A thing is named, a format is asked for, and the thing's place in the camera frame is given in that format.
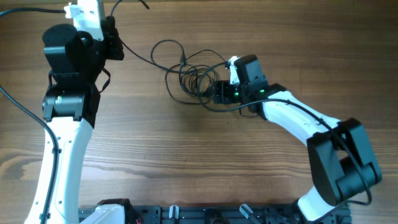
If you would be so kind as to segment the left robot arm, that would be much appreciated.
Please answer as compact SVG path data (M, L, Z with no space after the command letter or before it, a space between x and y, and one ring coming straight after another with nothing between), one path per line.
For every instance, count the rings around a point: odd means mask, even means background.
M78 223L83 159L95 126L101 90L96 80L107 60L122 60L115 18L100 22L101 37L71 24L45 31L44 54L51 67L43 119L51 132L33 205L26 223Z

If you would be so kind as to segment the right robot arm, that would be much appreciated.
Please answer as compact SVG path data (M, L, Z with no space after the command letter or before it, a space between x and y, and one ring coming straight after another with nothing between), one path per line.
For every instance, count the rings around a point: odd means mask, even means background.
M303 222L316 223L353 203L382 179L382 172L364 126L354 118L340 121L305 105L282 85L269 84L255 55L231 57L223 64L229 80L213 84L216 104L235 104L278 124L308 151L313 187L296 204Z

